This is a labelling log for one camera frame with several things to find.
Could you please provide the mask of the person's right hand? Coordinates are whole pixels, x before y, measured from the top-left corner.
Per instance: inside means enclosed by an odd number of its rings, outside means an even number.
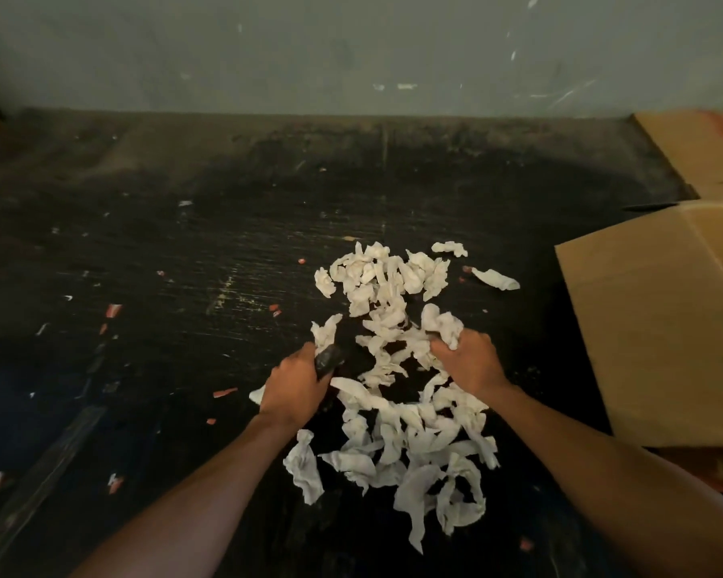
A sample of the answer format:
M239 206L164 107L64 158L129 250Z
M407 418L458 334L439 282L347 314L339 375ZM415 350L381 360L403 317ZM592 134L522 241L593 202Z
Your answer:
M501 406L504 395L513 390L513 386L505 375L490 336L479 333L480 360L472 369L445 370L463 391L496 410Z

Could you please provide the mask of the person's left hand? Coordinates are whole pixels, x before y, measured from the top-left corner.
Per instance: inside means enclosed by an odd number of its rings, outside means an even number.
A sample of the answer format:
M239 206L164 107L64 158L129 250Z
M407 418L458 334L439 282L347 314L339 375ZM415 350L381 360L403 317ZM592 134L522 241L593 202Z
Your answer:
M315 376L313 342L282 359L264 386L259 415L291 434L303 428L318 409L310 409L310 383Z

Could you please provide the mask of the white cloth strip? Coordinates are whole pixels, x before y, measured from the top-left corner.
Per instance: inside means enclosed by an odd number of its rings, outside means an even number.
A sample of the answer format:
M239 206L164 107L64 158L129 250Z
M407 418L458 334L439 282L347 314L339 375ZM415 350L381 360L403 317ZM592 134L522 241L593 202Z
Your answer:
M443 313L437 305L427 303L421 313L420 327L427 334L438 334L450 350L456 350L460 343L464 324L451 312Z

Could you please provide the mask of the black tool handle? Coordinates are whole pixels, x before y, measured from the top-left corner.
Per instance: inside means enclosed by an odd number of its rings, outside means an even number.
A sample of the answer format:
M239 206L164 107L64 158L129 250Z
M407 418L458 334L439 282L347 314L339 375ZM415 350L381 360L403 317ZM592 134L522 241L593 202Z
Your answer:
M345 362L346 350L338 344L329 344L319 351L314 358L315 373L318 380L332 374L340 365Z

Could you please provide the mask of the person's right forearm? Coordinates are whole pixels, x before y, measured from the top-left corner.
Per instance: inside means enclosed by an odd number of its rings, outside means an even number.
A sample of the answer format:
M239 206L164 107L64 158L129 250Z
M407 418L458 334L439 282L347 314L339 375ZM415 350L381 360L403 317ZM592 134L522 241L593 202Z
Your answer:
M723 578L723 495L682 468L567 417L508 381L477 395L645 578Z

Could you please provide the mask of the person's left forearm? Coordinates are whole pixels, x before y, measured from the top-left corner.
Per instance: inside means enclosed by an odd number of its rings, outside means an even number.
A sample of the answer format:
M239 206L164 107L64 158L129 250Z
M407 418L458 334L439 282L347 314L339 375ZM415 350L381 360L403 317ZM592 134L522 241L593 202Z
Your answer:
M229 446L131 519L69 578L211 578L260 480L308 419L262 409Z

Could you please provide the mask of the pile of white fabric pieces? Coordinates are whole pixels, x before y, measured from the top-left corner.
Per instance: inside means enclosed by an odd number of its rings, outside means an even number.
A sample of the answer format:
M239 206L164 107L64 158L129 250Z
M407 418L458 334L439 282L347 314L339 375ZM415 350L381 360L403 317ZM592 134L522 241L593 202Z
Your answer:
M358 486L395 488L393 508L410 520L410 545L423 553L425 519L434 513L445 535L477 523L486 513L480 466L500 467L498 448L485 436L489 407L463 391L432 354L421 330L427 303L448 285L452 258L466 258L462 243L435 242L428 252L404 257L374 242L315 272L315 286L331 298L341 289L345 313L310 331L316 354L329 344L347 356L330 382L329 400L343 408L344 444L316 455L315 434L297 432L283 465L306 505L324 494L322 461Z

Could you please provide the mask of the large open cardboard box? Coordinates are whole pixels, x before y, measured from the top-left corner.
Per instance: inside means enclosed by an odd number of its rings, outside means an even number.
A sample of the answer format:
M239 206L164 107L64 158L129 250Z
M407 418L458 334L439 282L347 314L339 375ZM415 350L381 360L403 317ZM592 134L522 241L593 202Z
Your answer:
M614 435L723 448L723 203L682 203L555 251Z

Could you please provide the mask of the flat cardboard box flap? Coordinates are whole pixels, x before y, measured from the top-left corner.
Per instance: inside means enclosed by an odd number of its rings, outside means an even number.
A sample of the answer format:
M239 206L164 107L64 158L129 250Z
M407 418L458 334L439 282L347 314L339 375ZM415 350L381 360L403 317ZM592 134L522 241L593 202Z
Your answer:
M637 112L634 118L698 199L723 202L723 111Z

